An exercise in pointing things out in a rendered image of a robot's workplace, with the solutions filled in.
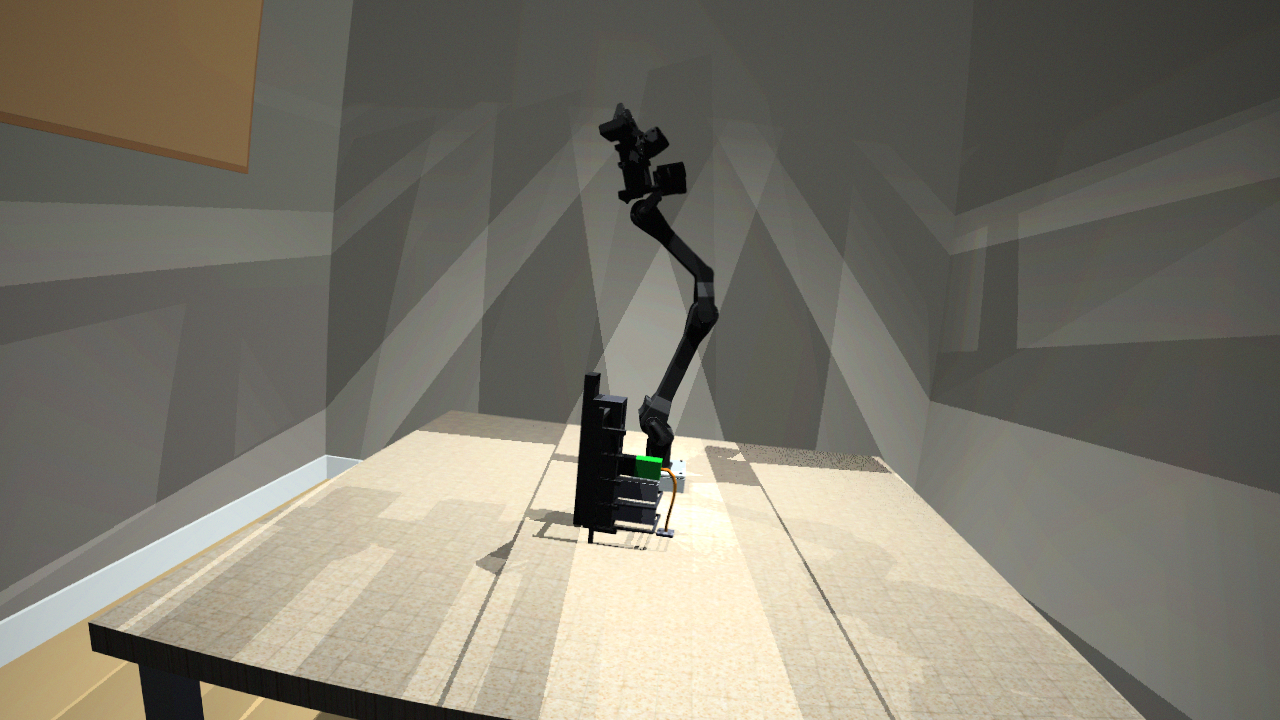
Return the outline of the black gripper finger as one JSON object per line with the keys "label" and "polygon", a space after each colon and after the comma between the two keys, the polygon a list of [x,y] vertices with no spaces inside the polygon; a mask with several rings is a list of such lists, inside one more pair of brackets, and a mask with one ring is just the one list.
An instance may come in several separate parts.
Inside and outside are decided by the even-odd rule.
{"label": "black gripper finger", "polygon": [[[626,118],[628,119],[628,117],[626,115],[626,111],[625,111],[625,105],[623,105],[623,102],[620,102],[620,104],[617,105],[617,108],[616,108],[616,111],[614,111],[614,117],[613,117],[613,120],[614,120],[616,118],[620,118],[620,117],[626,117]],[[634,122],[632,122],[632,120],[630,120],[630,122],[631,122],[631,126],[632,126],[632,127],[637,127],[637,126],[635,126],[635,124],[634,124]]]}
{"label": "black gripper finger", "polygon": [[[636,123],[635,123],[635,120],[634,120],[634,117],[631,115],[631,113],[628,111],[628,109],[625,109],[625,111],[626,111],[626,115],[628,117],[628,120],[632,120],[632,122],[634,122],[634,124],[636,126]],[[636,137],[636,136],[639,136],[639,137],[640,137],[640,136],[643,136],[643,135],[644,135],[644,132],[643,132],[641,129],[639,129],[637,127],[634,127],[634,131],[632,131],[632,133],[631,133],[631,135],[634,135],[635,137]]]}

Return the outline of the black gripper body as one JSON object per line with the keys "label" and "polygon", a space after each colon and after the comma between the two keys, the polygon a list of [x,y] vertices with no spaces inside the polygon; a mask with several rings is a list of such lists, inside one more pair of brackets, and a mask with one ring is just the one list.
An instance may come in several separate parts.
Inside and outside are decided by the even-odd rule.
{"label": "black gripper body", "polygon": [[[630,167],[652,167],[652,161],[643,158],[643,154],[637,152],[634,143],[634,127],[626,117],[616,118],[614,120],[605,122],[599,126],[600,135],[613,142],[620,140],[620,143],[614,145],[616,151],[620,154],[618,168],[623,172]],[[648,163],[649,161],[649,163]],[[650,165],[648,165],[650,164]]]}

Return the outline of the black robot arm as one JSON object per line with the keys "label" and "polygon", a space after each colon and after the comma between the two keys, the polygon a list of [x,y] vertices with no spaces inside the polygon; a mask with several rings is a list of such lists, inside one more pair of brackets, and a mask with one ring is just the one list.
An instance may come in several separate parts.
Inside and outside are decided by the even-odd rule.
{"label": "black robot arm", "polygon": [[[657,154],[660,154],[669,146],[669,142],[658,127],[648,129],[643,135],[643,138],[639,138],[639,136],[634,137],[634,143],[637,152],[643,154],[643,158],[646,158],[646,160],[657,156]],[[658,240],[695,277],[694,304],[689,309],[684,337],[655,395],[652,398],[645,395],[643,406],[637,409],[641,430],[648,436],[645,457],[663,457],[662,468],[671,470],[673,462],[669,459],[675,434],[667,423],[669,407],[698,346],[719,318],[719,311],[716,306],[716,274],[672,231],[657,208],[662,196],[687,192],[684,161],[657,167],[657,170],[653,170],[655,183],[653,186],[648,167],[630,167],[622,173],[625,191],[618,191],[618,199],[626,204],[632,199],[641,199],[634,202],[630,211],[634,224]],[[643,199],[644,193],[652,195],[648,199]]]}

